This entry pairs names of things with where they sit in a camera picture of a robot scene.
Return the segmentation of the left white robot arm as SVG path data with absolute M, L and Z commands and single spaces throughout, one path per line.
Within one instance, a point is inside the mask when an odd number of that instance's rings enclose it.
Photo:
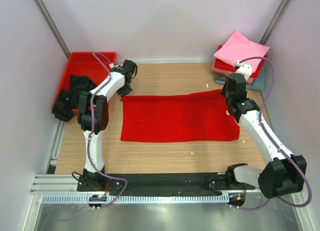
M 102 152 L 103 133 L 109 123 L 108 101 L 115 94 L 128 95 L 137 72 L 138 66 L 132 60 L 111 64 L 101 84 L 79 95 L 77 122 L 83 131 L 86 150 L 85 166 L 78 178 L 79 192 L 102 191 L 108 183 Z

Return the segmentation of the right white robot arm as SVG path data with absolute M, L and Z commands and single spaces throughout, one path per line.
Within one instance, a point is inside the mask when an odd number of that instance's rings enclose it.
M 243 74 L 226 77 L 221 95 L 225 97 L 228 113 L 250 135 L 265 161 L 260 170 L 245 163 L 227 168 L 232 181 L 259 188 L 267 199 L 298 193 L 303 190 L 307 162 L 302 155 L 294 155 L 273 133 L 256 102 L 247 97 Z

